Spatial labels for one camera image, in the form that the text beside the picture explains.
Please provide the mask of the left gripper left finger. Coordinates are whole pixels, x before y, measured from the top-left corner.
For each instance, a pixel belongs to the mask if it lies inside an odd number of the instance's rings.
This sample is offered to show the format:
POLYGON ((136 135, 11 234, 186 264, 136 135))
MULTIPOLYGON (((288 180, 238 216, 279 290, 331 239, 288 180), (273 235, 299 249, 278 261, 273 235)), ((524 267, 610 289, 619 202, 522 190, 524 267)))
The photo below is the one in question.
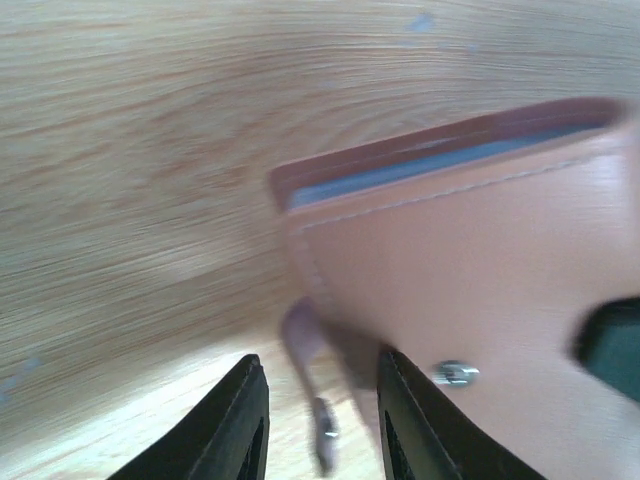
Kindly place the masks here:
POLYGON ((269 388, 259 356, 243 356, 169 432, 111 480, 263 480, 269 388))

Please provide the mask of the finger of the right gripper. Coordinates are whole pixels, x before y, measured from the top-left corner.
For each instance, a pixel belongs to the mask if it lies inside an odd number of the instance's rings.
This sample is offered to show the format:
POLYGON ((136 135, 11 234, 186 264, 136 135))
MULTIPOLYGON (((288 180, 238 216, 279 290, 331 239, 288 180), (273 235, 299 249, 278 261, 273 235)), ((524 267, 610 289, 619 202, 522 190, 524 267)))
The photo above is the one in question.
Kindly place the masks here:
POLYGON ((639 298, 593 309, 580 326, 572 355, 592 376, 632 400, 639 399, 639 298))

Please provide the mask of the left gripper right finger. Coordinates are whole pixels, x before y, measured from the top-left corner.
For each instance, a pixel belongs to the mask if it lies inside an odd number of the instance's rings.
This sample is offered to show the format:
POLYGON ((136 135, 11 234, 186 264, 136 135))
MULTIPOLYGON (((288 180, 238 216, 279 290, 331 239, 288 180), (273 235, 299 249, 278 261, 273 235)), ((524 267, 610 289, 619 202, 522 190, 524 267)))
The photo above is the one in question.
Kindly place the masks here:
POLYGON ((542 480, 471 420, 404 354, 378 361, 385 476, 416 480, 542 480))

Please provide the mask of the blue credit card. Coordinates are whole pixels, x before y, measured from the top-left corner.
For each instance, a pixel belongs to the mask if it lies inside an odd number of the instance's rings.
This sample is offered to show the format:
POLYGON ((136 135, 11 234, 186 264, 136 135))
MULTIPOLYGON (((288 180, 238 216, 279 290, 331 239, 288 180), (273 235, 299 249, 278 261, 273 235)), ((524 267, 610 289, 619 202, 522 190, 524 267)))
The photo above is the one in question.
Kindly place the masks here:
POLYGON ((603 128, 602 122, 588 121, 534 127, 529 130, 502 130, 491 140, 474 140, 467 146, 455 146, 449 139, 437 140, 425 148, 407 152, 402 159, 389 165, 369 166, 357 173, 342 174, 331 180, 315 180, 309 186, 297 187, 289 195, 285 206, 288 209, 301 207, 571 134, 600 131, 603 128))

